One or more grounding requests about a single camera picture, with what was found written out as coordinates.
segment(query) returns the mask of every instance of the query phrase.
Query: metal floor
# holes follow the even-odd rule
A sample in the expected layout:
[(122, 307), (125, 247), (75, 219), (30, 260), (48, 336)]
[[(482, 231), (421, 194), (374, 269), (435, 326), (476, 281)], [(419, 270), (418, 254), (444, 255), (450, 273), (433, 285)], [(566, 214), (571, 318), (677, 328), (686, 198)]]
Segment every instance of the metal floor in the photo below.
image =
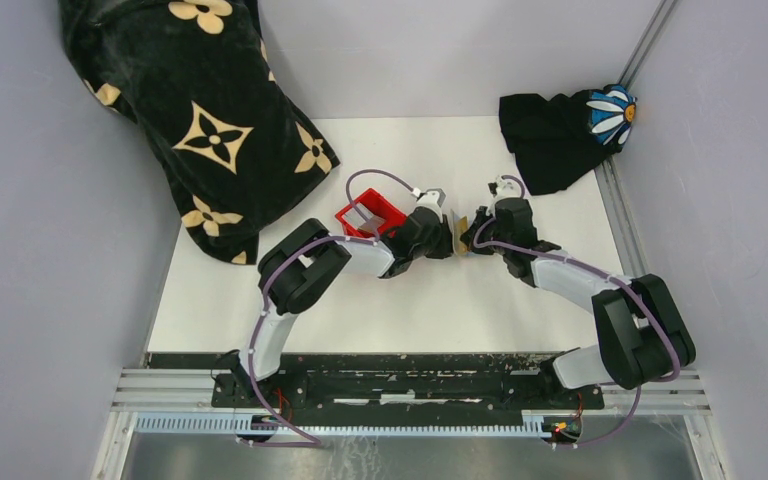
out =
[[(585, 420), (599, 435), (614, 418)], [(135, 434), (122, 478), (690, 480), (701, 476), (681, 417), (638, 418), (609, 442), (553, 452), (530, 438), (336, 437), (325, 450), (250, 448), (231, 436)]]

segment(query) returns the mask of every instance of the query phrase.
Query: black velvet fabric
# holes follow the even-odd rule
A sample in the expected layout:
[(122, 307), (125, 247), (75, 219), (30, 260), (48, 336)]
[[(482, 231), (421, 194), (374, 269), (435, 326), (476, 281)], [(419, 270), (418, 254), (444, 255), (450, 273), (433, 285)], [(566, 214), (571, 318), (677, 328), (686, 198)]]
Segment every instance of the black velvet fabric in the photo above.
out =
[(546, 195), (621, 151), (635, 108), (636, 98), (619, 85), (551, 100), (517, 94), (499, 99), (499, 126), (529, 193)]
[(255, 263), (258, 232), (339, 165), (274, 81), (256, 0), (59, 5), (69, 60), (142, 130), (193, 240), (216, 259)]

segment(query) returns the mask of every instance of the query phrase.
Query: gold flower pattern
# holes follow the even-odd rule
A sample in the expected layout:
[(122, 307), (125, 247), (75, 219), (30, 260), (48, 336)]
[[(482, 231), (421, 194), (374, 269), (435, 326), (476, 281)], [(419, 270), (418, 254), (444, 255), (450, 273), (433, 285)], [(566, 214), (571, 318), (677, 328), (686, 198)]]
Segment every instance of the gold flower pattern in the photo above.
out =
[(195, 195), (193, 195), (193, 203), (195, 204), (196, 209), (181, 217), (181, 221), (187, 228), (198, 227), (201, 225), (202, 228), (204, 228), (204, 232), (211, 237), (219, 236), (219, 225), (237, 224), (243, 219), (242, 215), (236, 213), (214, 212), (206, 203), (201, 201), (201, 199)]
[(246, 265), (248, 263), (248, 255), (246, 255), (246, 252), (242, 252), (241, 254), (232, 258), (231, 263), (235, 263), (237, 265)]
[(254, 128), (225, 123), (209, 114), (196, 102), (192, 103), (193, 121), (190, 130), (172, 148), (203, 155), (236, 174), (237, 153)]
[(90, 82), (84, 80), (84, 85), (86, 85), (87, 89), (89, 89), (90, 93), (95, 95), (95, 98), (101, 102), (102, 105), (105, 107), (113, 108), (111, 105), (116, 103), (116, 100), (119, 99), (119, 95), (122, 94), (122, 92), (119, 91), (118, 88), (114, 87), (113, 85), (109, 83), (105, 83), (101, 87), (98, 88), (98, 90), (94, 89)]
[(296, 127), (299, 129), (299, 136), (302, 139), (302, 143), (308, 148), (308, 151), (302, 155), (302, 159), (296, 166), (295, 173), (307, 172), (313, 168), (314, 165), (322, 169), (325, 173), (330, 172), (331, 159), (325, 155), (325, 150), (322, 148), (322, 142), (325, 140), (321, 138), (314, 140), (310, 133), (308, 133), (308, 131), (298, 122), (296, 122)]
[(183, 0), (169, 2), (169, 11), (181, 20), (196, 19), (198, 26), (206, 33), (217, 35), (222, 33), (225, 22), (221, 17), (227, 17), (232, 12), (231, 4), (226, 0)]
[[(266, 57), (266, 44), (263, 43), (263, 40), (260, 41), (260, 55), (263, 57), (263, 61), (266, 62), (266, 66), (269, 66), (269, 58)], [(269, 81), (274, 82), (275, 81), (275, 75), (272, 73), (272, 69), (269, 69)]]

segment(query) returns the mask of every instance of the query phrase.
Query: gray wall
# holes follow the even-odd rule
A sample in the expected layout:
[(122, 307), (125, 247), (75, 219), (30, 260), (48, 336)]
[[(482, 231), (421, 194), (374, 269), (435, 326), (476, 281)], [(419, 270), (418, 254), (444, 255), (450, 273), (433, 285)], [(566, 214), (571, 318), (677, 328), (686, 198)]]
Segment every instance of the gray wall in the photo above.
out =
[(685, 1), (632, 91), (618, 169), (736, 478), (768, 478), (768, 3)]
[(261, 0), (278, 83), (314, 118), (496, 115), (615, 82), (658, 0)]
[(56, 2), (0, 2), (0, 479), (88, 477), (178, 226), (64, 57)]

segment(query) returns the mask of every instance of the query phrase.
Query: red box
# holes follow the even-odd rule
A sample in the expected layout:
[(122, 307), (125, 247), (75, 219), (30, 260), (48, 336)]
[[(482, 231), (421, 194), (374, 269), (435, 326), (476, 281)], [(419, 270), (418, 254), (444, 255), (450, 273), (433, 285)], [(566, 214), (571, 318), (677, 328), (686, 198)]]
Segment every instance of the red box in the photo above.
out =
[[(361, 193), (357, 198), (355, 198), (355, 202), (368, 208), (369, 211), (374, 215), (384, 219), (384, 223), (378, 227), (378, 235), (383, 234), (389, 228), (401, 226), (407, 219), (407, 216), (404, 213), (399, 211), (398, 208), (394, 207), (390, 202), (387, 201), (386, 198), (384, 198), (380, 193), (376, 192), (373, 188), (370, 188), (367, 191)], [(343, 233), (346, 235), (351, 235), (352, 237), (372, 237), (373, 235), (371, 233), (356, 230), (354, 227), (349, 225), (345, 218), (343, 218), (346, 212), (351, 210), (351, 208), (351, 204), (346, 205), (345, 208), (337, 212), (337, 215), (335, 215), (335, 217), (337, 217), (337, 221), (340, 222), (340, 224), (343, 226)]]

